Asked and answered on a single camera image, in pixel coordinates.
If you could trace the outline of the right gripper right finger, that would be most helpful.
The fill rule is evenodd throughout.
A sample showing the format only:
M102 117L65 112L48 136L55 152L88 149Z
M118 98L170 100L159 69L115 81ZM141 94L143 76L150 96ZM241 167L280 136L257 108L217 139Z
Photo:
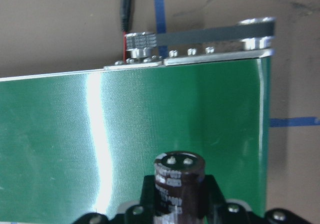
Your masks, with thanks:
M243 200L226 200L213 175L205 176L204 185L206 223L310 223L284 208L273 208L259 216Z

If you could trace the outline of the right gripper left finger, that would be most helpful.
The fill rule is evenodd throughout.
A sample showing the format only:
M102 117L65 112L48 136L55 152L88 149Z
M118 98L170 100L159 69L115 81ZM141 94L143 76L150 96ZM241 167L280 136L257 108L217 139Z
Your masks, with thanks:
M113 219L106 215L90 212L82 215L73 223L154 223L155 215L155 178L153 175L147 175L143 178L143 186L138 204L131 205L124 213L118 213Z

